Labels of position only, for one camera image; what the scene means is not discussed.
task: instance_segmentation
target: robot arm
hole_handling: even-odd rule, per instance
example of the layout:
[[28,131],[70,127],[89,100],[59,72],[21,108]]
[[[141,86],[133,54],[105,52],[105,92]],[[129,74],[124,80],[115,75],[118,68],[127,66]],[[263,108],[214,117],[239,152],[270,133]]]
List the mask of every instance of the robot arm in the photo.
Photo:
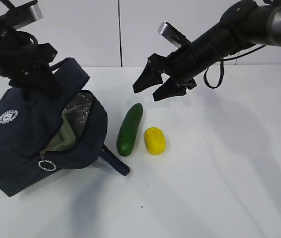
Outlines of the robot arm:
[[267,5],[258,6],[253,0],[237,2],[223,14],[219,23],[193,42],[169,23],[163,23],[159,33],[179,49],[167,57],[150,56],[133,85],[134,92],[162,84],[161,74],[165,73],[170,77],[154,92],[154,100],[183,96],[187,89],[197,86],[195,76],[218,61],[223,67],[224,57],[256,44],[281,47],[281,0],[264,2]]
[[12,87],[34,88],[59,98],[62,88],[54,78],[49,63],[58,53],[49,43],[38,44],[29,33],[17,29],[42,18],[37,0],[15,7],[0,0],[9,11],[0,16],[0,76],[10,79]]

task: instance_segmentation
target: backpack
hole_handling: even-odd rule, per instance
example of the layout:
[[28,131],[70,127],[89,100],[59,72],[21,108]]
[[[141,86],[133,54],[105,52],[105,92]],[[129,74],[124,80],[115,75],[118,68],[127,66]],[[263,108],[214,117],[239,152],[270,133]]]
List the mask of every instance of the backpack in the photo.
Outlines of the backpack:
[[61,169],[86,168],[99,156],[122,175],[130,172],[104,145],[106,111],[82,90],[90,77],[72,58],[55,70],[60,99],[10,88],[0,100],[0,189],[9,197]]

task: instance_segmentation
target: yellow potato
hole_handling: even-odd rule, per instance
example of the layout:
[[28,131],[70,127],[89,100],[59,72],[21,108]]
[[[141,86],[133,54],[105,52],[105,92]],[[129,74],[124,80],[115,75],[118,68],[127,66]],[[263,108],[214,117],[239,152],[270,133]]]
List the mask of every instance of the yellow potato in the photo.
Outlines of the yellow potato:
[[145,143],[149,153],[159,155],[166,150],[166,139],[161,129],[151,127],[145,132]]

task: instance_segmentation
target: backpack logo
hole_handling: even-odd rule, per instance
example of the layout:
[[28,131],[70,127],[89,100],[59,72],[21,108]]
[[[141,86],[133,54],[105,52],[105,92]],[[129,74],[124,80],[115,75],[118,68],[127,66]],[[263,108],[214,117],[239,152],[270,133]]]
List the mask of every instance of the backpack logo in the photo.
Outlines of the backpack logo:
[[9,110],[0,116],[0,124],[6,124],[13,121],[18,116],[17,110]]

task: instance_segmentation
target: cucumber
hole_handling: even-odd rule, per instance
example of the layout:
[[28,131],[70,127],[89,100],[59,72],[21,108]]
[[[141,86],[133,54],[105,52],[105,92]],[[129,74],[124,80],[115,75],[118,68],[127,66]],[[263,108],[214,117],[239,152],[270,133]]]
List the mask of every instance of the cucumber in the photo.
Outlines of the cucumber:
[[142,115],[143,108],[140,103],[127,112],[117,137],[117,150],[120,155],[129,156],[132,153]]

